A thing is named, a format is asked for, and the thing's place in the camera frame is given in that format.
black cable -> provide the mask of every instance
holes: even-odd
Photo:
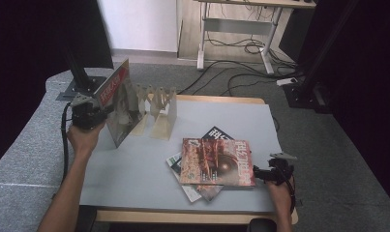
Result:
[[[255,20],[259,21],[261,18],[261,13],[263,13],[263,7],[257,7],[257,14],[255,14]]]
[[[270,81],[270,82],[275,82],[278,80],[278,77],[275,76],[275,75],[261,75],[261,74],[254,74],[254,73],[241,73],[241,74],[237,74],[237,75],[234,75],[232,76],[228,82],[227,82],[227,90],[228,90],[228,93],[229,95],[232,97],[233,95],[231,94],[231,87],[230,87],[230,83],[231,81],[236,78],[236,77],[239,77],[239,76],[245,76],[245,75],[250,75],[250,76],[259,76],[259,77],[265,77],[265,78],[271,78],[271,79],[276,79],[276,80],[273,80],[273,81]]]
[[[249,4],[247,4],[247,5],[245,5],[246,6],[246,9],[247,10],[250,10],[251,8],[252,8],[252,3],[249,1],[249,0],[243,0],[245,3],[249,3]]]
[[[194,95],[195,93],[197,93],[198,91],[200,91],[201,89],[203,89],[204,87],[206,87],[213,79],[215,79],[216,77],[218,77],[220,74],[228,71],[228,70],[233,70],[233,69],[237,69],[237,68],[228,68],[228,69],[224,69],[222,70],[221,72],[217,73],[215,76],[213,76],[212,78],[210,78],[209,81],[207,81],[207,83],[205,83],[203,86],[201,86],[200,88],[198,88],[197,90],[195,90],[192,95]]]
[[[68,166],[69,166],[69,155],[68,155],[68,139],[66,134],[66,122],[67,122],[67,111],[68,107],[71,105],[68,102],[65,105],[64,112],[62,113],[62,121],[61,121],[61,132],[62,132],[62,142],[64,144],[64,173],[62,175],[61,184],[64,182],[67,174],[68,174]]]
[[[225,18],[227,18],[227,17],[225,16],[224,11],[223,11],[223,4],[222,4],[222,3],[221,3],[221,11],[222,11],[222,15],[223,15]]]
[[[248,6],[247,5],[245,5],[245,7],[246,7],[246,9],[247,10],[249,10],[249,11],[251,11],[252,9],[253,9],[253,11],[249,14],[249,16],[247,17],[247,20],[249,20],[249,18],[253,15],[253,13],[255,12],[255,7],[250,7],[250,8],[248,8]]]
[[[253,39],[253,35],[249,39],[245,39],[245,40],[242,40],[242,41],[239,41],[239,42],[236,42],[236,43],[224,43],[224,42],[221,42],[221,41],[218,41],[218,40],[210,39],[209,32],[206,32],[206,34],[207,34],[207,40],[205,40],[205,41],[210,42],[210,44],[212,44],[214,46],[244,47],[245,52],[249,53],[249,54],[260,54],[262,52],[262,51],[260,51],[260,49],[265,47],[265,44],[263,42],[258,41],[258,40],[254,40]],[[256,47],[257,51],[250,51],[249,47]],[[285,65],[285,66],[288,66],[288,67],[291,67],[291,68],[294,68],[294,69],[298,68],[296,63],[288,62],[288,61],[280,59],[277,56],[277,54],[275,54],[275,52],[276,51],[274,51],[273,49],[269,49],[269,51],[268,51],[268,53],[272,57],[272,60],[274,61],[274,63],[282,64],[282,65]]]
[[[221,61],[216,61],[216,62],[213,62],[210,66],[208,66],[204,71],[203,73],[191,84],[189,85],[188,87],[186,87],[185,89],[181,90],[179,93],[177,94],[182,94],[183,92],[189,90],[192,86],[194,86],[198,81],[200,81],[200,79],[207,73],[207,71],[212,68],[213,66],[215,66],[216,64],[220,64],[220,63],[233,63],[233,64],[236,64],[236,65],[241,65],[243,67],[246,67],[247,69],[249,69],[251,72],[253,73],[260,73],[260,74],[264,74],[263,72],[260,72],[250,66],[247,66],[247,65],[244,65],[240,62],[237,62],[237,61],[229,61],[229,60],[221,60]]]
[[[230,87],[230,89],[227,89],[225,90],[224,92],[222,92],[221,94],[219,94],[219,96],[223,96],[225,93],[227,93],[229,90],[232,90],[232,89],[235,89],[235,88],[239,88],[239,87],[249,87],[249,86],[253,86],[253,85],[257,85],[258,83],[271,83],[271,82],[275,82],[274,80],[273,81],[264,81],[264,80],[259,80],[259,81],[256,81],[255,83],[253,84],[240,84],[240,85],[235,85],[235,86],[232,86]]]

magazine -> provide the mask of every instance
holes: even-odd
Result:
[[[116,148],[142,119],[137,95],[129,76],[129,60],[122,65],[95,92],[100,108],[110,111],[106,124]]]
[[[227,133],[223,132],[217,127],[213,127],[209,132],[204,134],[202,138],[214,138],[214,139],[234,139],[230,137]]]
[[[173,157],[170,157],[166,160],[169,167],[172,168],[173,174],[176,177],[176,179],[179,181],[180,178],[180,153],[174,155]],[[188,196],[189,200],[191,202],[195,202],[198,199],[201,198],[201,195],[199,192],[196,191],[194,186],[182,186],[183,191],[185,191],[186,195]]]
[[[180,183],[183,185],[255,185],[246,140],[184,138]]]
[[[177,180],[180,180],[180,171],[181,171],[181,153],[176,154],[175,156],[168,158],[166,160],[167,164],[169,164],[170,168],[173,170]],[[224,186],[204,186],[204,185],[186,185],[182,186],[183,190],[186,192],[186,195],[192,201],[192,198],[196,198],[197,196],[203,197],[204,199],[211,201],[215,196],[222,190]]]

cable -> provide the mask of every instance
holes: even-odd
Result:
[[[227,17],[225,16],[224,11],[223,11],[223,4],[222,4],[222,3],[221,3],[221,11],[222,11],[222,15],[223,15],[225,18],[227,18]]]
[[[69,155],[68,155],[68,139],[66,134],[66,122],[67,122],[67,111],[68,107],[71,105],[70,102],[68,102],[65,105],[64,112],[62,113],[62,121],[61,121],[61,132],[62,132],[62,142],[64,144],[64,173],[62,175],[62,181],[61,184],[64,182],[67,173],[68,173],[68,165],[69,165]]]
[[[245,75],[247,75],[247,76],[258,76],[258,77],[265,77],[265,78],[276,78],[276,77],[269,77],[269,76],[262,76],[261,74],[254,74],[254,73],[242,73],[242,74],[237,74],[237,75],[234,75],[234,76],[232,76],[229,80],[228,80],[228,82],[227,82],[227,91],[228,91],[228,93],[229,93],[229,95],[231,96],[231,97],[233,97],[233,95],[231,94],[231,87],[230,87],[230,83],[231,83],[231,81],[234,79],[234,78],[236,78],[236,77],[239,77],[239,76],[245,76]]]
[[[253,6],[253,7],[252,7],[252,6],[250,6],[250,7],[248,8],[247,5],[245,5],[245,6],[246,6],[246,8],[247,8],[249,11],[251,11],[251,10],[253,9],[253,11],[252,11],[252,13],[249,15],[249,17],[255,12],[255,7],[257,7],[256,20],[259,21],[260,18],[261,18],[261,15],[262,15],[263,7],[260,7],[260,6]],[[207,15],[210,15],[210,8],[211,8],[211,4],[209,4],[208,8],[206,9]],[[221,4],[221,11],[222,11],[222,14],[224,15],[224,17],[226,17],[226,16],[225,16],[225,13],[224,13],[224,10],[223,10],[223,5],[222,5],[222,4]],[[275,9],[273,8],[273,12],[272,12],[269,16],[271,16],[271,17],[273,18],[274,12],[275,12]],[[210,39],[210,35],[209,35],[209,32],[208,32],[208,31],[206,32],[206,34],[207,34],[207,40],[205,40],[205,41],[210,42],[212,45],[215,45],[215,46],[227,45],[227,46],[244,47],[245,52],[246,52],[246,53],[250,53],[250,54],[260,54],[260,53],[262,52],[260,49],[261,49],[261,48],[264,48],[264,46],[265,46],[265,44],[264,44],[263,42],[254,40],[254,39],[253,39],[253,35],[251,36],[250,39],[246,39],[246,40],[243,40],[243,41],[240,41],[240,42],[237,42],[237,43],[223,43],[223,42],[218,41],[218,40]],[[243,43],[243,42],[246,42],[246,41],[250,41],[250,42],[249,42],[249,43],[246,43],[246,44],[244,44],[244,45],[241,45],[241,44],[240,44],[240,43]],[[251,46],[257,47],[257,51],[250,51],[249,47],[251,47]],[[274,50],[272,50],[272,49],[269,49],[269,54],[270,54],[272,60],[274,61],[274,63],[276,63],[276,64],[282,64],[282,65],[284,65],[284,66],[286,66],[286,67],[290,67],[290,68],[294,68],[294,69],[299,69],[299,70],[302,69],[301,67],[298,67],[297,64],[294,63],[294,62],[287,62],[287,61],[285,61],[285,60],[280,59],[280,58],[275,54],[275,52],[276,52],[276,53],[279,53],[279,52],[277,52],[277,51],[274,51]]]
[[[249,69],[250,71],[252,71],[253,73],[260,73],[260,74],[264,74],[263,72],[260,72],[250,66],[247,66],[247,65],[244,65],[240,62],[237,62],[237,61],[229,61],[229,60],[222,60],[222,61],[216,61],[216,62],[213,62],[209,67],[207,67],[203,73],[191,84],[189,85],[188,87],[186,87],[185,89],[181,90],[179,93],[177,94],[182,94],[183,92],[189,90],[192,86],[194,86],[198,81],[200,81],[200,79],[207,73],[207,71],[212,68],[213,66],[215,66],[216,64],[220,64],[220,63],[233,63],[233,64],[237,64],[237,65],[241,65],[243,67],[246,67],[247,69]]]
[[[257,85],[258,83],[270,83],[270,82],[275,82],[274,80],[273,81],[264,81],[264,80],[260,80],[260,81],[257,81],[253,84],[240,84],[240,85],[236,85],[236,86],[232,86],[230,87],[229,89],[225,90],[224,92],[222,92],[221,94],[219,94],[219,96],[223,96],[225,93],[229,92],[230,90],[232,89],[235,89],[235,88],[238,88],[238,87],[248,87],[248,86],[253,86],[253,85]]]
[[[228,71],[228,70],[233,70],[233,69],[236,69],[236,68],[228,68],[228,69],[224,69],[222,70],[221,72],[219,72],[218,74],[216,74],[215,76],[213,76],[212,78],[210,78],[209,81],[207,81],[206,84],[204,84],[203,86],[201,86],[200,88],[198,88],[197,90],[195,90],[192,95],[194,95],[195,93],[197,93],[198,91],[200,91],[201,89],[203,89],[204,87],[206,87],[213,79],[215,79],[216,77],[218,77],[220,74]]]
[[[245,3],[249,3],[248,5],[245,5],[246,9],[247,10],[251,10],[252,9],[252,3],[249,1],[249,0],[243,0]]]
[[[253,11],[249,14],[249,16],[247,17],[247,20],[249,20],[249,18],[253,15],[253,13],[255,12],[255,7],[250,7],[250,8],[248,8],[248,6],[247,5],[245,5],[245,7],[246,7],[246,9],[247,10],[249,10],[249,11],[251,11],[252,9],[253,9]]]

human hand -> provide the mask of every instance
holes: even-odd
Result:
[[[289,182],[295,188],[293,177]],[[291,192],[287,183],[276,186],[276,182],[266,182],[266,185],[276,209],[278,231],[291,231]]]
[[[89,160],[98,143],[99,132],[104,126],[105,122],[91,130],[82,130],[75,126],[69,127],[67,136],[74,148],[76,159]]]

white wall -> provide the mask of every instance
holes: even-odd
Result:
[[[112,49],[177,52],[176,0],[98,0]]]

